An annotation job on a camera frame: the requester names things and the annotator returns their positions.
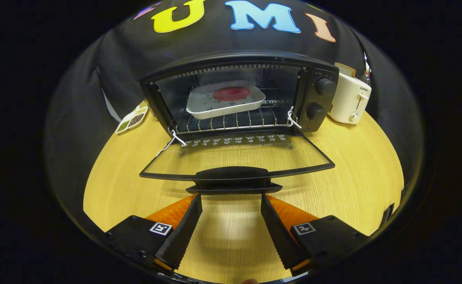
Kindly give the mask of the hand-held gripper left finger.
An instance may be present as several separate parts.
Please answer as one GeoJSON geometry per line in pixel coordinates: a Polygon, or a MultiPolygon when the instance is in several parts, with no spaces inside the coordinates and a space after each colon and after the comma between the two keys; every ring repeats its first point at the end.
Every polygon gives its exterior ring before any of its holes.
{"type": "Polygon", "coordinates": [[[201,214],[201,196],[193,194],[148,217],[127,217],[103,233],[102,241],[133,263],[171,276],[179,268],[201,214]]]}

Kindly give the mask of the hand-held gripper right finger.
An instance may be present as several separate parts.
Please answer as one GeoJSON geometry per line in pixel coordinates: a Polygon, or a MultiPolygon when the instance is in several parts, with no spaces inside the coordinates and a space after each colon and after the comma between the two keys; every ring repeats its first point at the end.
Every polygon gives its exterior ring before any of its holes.
{"type": "Polygon", "coordinates": [[[335,217],[316,217],[268,194],[261,196],[261,214],[285,269],[293,276],[339,263],[368,236],[335,217]]]}

